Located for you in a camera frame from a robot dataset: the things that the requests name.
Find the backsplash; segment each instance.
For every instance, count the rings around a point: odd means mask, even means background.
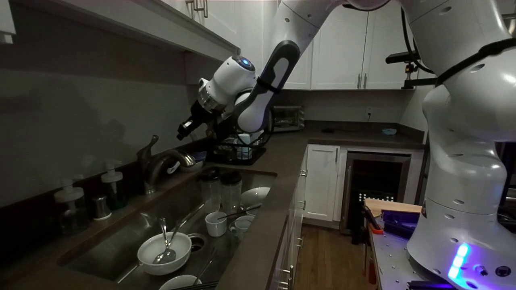
[[[0,47],[0,208],[74,174],[127,164],[152,134],[181,145],[190,90],[181,51],[13,5],[18,35]]]

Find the white plate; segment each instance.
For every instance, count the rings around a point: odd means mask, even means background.
[[[176,275],[169,279],[166,283],[160,287],[160,290],[173,290],[173,288],[185,288],[190,287],[195,282],[195,275]]]
[[[271,187],[255,187],[242,193],[240,200],[243,206],[261,203],[268,196]]]

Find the faucet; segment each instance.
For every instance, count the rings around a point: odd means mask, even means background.
[[[195,159],[190,155],[182,155],[177,150],[168,150],[152,156],[152,146],[160,140],[158,135],[152,135],[148,145],[137,151],[140,171],[143,174],[145,193],[150,195],[158,185],[158,177],[166,172],[174,174],[179,166],[190,167]]]

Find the light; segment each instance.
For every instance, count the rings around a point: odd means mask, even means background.
[[[450,277],[451,280],[455,280],[456,275],[458,275],[458,267],[451,267],[451,269],[448,271],[448,277]]]
[[[463,256],[455,256],[453,267],[461,267],[463,264],[464,264],[464,258]]]
[[[464,277],[460,274],[461,274],[461,267],[468,259],[468,254],[469,254],[469,245],[463,243],[461,246],[458,246],[451,267],[448,269],[448,277],[455,280],[458,285],[466,283]]]
[[[464,256],[468,254],[468,251],[469,251],[469,245],[468,245],[468,243],[463,243],[463,245],[458,248],[456,254],[464,258]]]

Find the cup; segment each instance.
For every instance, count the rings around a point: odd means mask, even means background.
[[[240,216],[235,219],[235,232],[237,237],[242,240],[243,233],[247,232],[247,229],[252,225],[255,216]]]
[[[226,216],[226,213],[223,213],[223,211],[213,211],[213,213],[206,214],[205,222],[206,222],[206,229],[208,229],[210,237],[221,237],[226,233],[227,217],[221,219],[223,216]]]

